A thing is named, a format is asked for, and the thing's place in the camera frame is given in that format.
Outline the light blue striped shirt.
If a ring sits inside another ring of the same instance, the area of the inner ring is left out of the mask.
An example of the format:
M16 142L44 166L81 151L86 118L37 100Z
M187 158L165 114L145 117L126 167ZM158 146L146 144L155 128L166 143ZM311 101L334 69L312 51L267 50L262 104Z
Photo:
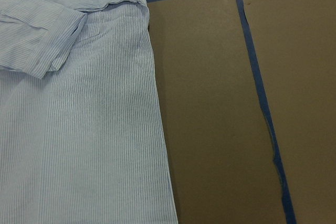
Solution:
M146 0L1 0L1 223L177 223Z

